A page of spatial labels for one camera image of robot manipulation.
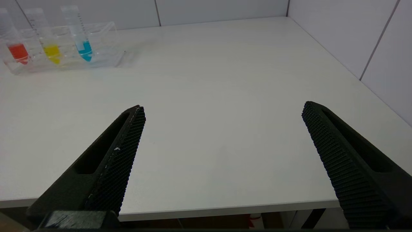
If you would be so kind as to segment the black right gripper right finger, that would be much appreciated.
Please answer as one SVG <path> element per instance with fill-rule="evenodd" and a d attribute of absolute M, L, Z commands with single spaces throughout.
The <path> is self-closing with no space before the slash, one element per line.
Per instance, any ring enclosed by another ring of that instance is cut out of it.
<path fill-rule="evenodd" d="M 302 112 L 351 229 L 411 229 L 412 178 L 327 107 Z"/>

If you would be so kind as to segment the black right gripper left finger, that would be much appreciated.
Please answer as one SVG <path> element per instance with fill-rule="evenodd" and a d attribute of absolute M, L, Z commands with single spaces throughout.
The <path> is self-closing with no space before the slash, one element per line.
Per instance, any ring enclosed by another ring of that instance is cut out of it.
<path fill-rule="evenodd" d="M 144 107 L 122 112 L 27 209 L 40 223 L 57 210 L 111 210 L 117 215 L 146 122 Z"/>

